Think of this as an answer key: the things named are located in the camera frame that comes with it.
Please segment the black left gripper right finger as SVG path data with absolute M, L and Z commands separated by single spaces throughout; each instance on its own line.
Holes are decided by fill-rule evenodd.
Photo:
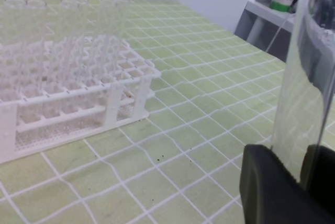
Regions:
M 323 208 L 334 208 L 334 151 L 322 145 L 309 145 L 300 183 Z

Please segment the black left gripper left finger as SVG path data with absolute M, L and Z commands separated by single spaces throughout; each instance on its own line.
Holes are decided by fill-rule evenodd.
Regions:
M 245 223 L 334 223 L 263 145 L 244 147 L 239 192 Z

